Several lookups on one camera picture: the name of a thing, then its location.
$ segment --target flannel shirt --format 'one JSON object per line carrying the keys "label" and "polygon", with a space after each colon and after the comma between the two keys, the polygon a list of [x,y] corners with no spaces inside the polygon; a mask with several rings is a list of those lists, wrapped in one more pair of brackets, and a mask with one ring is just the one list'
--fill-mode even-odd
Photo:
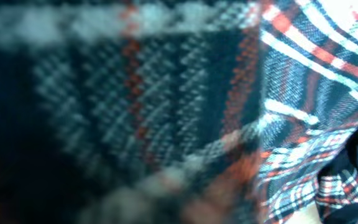
{"label": "flannel shirt", "polygon": [[324,220],[357,128],[358,1],[0,1],[10,220]]}

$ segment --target tartan blanket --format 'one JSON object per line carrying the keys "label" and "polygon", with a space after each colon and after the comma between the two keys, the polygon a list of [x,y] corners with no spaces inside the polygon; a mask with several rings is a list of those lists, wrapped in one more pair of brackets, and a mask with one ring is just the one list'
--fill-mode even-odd
{"label": "tartan blanket", "polygon": [[11,223],[323,221],[357,128],[358,1],[0,1]]}

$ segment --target textile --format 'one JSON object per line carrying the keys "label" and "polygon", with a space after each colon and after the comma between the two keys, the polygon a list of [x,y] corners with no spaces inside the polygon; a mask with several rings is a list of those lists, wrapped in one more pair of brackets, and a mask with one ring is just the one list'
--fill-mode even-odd
{"label": "textile", "polygon": [[20,223],[324,220],[358,203],[357,172],[318,180],[356,130],[358,1],[0,1]]}

